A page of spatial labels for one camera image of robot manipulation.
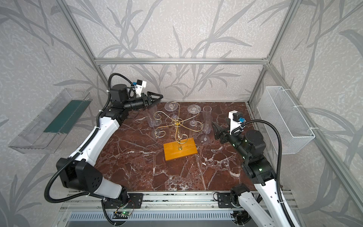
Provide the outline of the round wine glass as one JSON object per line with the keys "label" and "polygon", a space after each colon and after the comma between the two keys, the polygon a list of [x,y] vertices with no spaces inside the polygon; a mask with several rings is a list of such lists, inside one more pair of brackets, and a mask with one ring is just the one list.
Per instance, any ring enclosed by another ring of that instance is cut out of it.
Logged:
{"label": "round wine glass", "polygon": [[209,134],[211,131],[211,121],[212,121],[211,112],[212,108],[210,106],[203,107],[203,118],[204,118],[203,132],[205,134]]}

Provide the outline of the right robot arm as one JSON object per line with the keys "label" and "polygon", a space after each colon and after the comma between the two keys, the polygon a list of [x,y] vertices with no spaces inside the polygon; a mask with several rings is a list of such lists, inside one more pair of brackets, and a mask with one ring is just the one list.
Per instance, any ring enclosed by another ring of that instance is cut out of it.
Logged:
{"label": "right robot arm", "polygon": [[212,123],[215,139],[230,143],[244,158],[242,168],[254,184],[266,209],[255,199],[244,184],[231,189],[231,201],[244,209],[244,214],[235,214],[237,224],[251,218],[259,227],[297,227],[299,222],[282,194],[279,175],[264,157],[266,144],[260,131],[249,130],[244,136],[231,135],[227,128]]}

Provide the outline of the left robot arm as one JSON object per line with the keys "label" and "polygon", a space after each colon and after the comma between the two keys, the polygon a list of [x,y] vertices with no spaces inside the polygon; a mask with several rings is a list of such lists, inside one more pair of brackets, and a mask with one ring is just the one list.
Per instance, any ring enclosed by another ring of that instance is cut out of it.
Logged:
{"label": "left robot arm", "polygon": [[[49,202],[65,202],[83,195],[108,198],[127,203],[127,189],[103,177],[95,168],[95,163],[111,136],[119,129],[129,115],[129,111],[151,108],[163,99],[162,94],[147,92],[131,98],[125,84],[117,84],[108,89],[108,99],[96,117],[96,126],[86,140],[67,159],[61,158],[56,164],[57,172],[50,179],[44,191]],[[79,193],[62,199],[50,197],[50,188],[56,178],[60,178],[65,188]]]}

